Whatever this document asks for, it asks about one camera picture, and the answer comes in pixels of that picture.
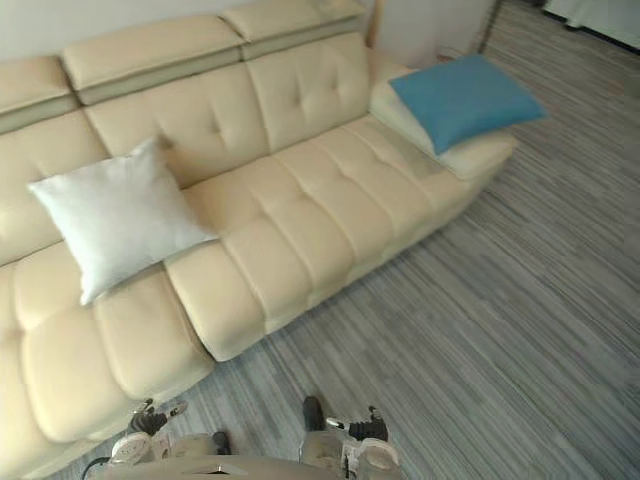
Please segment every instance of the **blue pillow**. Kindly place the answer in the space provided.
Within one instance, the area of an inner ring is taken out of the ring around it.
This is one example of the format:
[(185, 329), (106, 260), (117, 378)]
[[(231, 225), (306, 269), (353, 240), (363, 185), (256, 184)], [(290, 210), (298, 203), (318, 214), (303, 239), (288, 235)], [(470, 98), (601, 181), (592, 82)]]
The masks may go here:
[(392, 80), (440, 155), (457, 143), (546, 116), (533, 96), (481, 55)]

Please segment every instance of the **throw pillow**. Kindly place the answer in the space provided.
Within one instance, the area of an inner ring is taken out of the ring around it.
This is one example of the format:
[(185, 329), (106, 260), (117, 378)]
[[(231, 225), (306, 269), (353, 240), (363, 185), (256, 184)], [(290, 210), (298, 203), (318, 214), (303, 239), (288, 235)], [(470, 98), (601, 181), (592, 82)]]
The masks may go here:
[(437, 155), (481, 133), (546, 116), (535, 98), (481, 55), (391, 80)]
[(87, 305), (139, 271), (216, 238), (195, 220), (158, 142), (29, 184), (82, 272)]

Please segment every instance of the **floor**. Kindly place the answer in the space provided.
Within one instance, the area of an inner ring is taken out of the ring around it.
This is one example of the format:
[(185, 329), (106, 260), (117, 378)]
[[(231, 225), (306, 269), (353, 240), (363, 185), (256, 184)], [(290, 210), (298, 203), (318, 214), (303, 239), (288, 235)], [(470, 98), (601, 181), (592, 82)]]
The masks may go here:
[(379, 407), (412, 479), (640, 478), (640, 59), (519, 0), (486, 53), (550, 118), (466, 214), (185, 393), (172, 432), (294, 459), (318, 393)]

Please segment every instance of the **backrest cushion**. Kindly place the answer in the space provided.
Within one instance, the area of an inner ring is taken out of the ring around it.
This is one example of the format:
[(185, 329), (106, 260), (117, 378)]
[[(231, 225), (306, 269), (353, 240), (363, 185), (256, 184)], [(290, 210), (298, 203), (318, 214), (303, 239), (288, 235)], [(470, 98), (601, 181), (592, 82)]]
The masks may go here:
[(220, 14), (247, 42), (245, 60), (358, 30), (366, 9), (356, 0), (262, 0)]
[(66, 47), (63, 60), (85, 105), (240, 61), (244, 43), (215, 15), (174, 18)]
[(353, 32), (247, 62), (270, 152), (311, 138), (367, 112), (369, 71)]
[(168, 167), (183, 188), (268, 154), (244, 63), (109, 100), (86, 112), (110, 156), (159, 137)]
[(56, 57), (0, 64), (0, 134), (76, 108)]
[(0, 135), (0, 266), (61, 240), (26, 185), (105, 158), (82, 111)]

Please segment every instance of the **sofa headrest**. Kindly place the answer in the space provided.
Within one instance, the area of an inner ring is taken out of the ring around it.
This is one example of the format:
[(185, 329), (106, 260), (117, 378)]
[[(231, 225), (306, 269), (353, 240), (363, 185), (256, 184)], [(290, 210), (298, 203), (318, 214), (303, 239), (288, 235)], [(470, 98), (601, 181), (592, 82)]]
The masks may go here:
[(215, 15), (126, 28), (72, 44), (62, 57), (85, 105), (239, 62), (244, 41)]
[(321, 38), (358, 29), (366, 9), (357, 0), (267, 0), (220, 14), (247, 43), (250, 60)]
[(77, 108), (56, 57), (0, 63), (0, 134)]

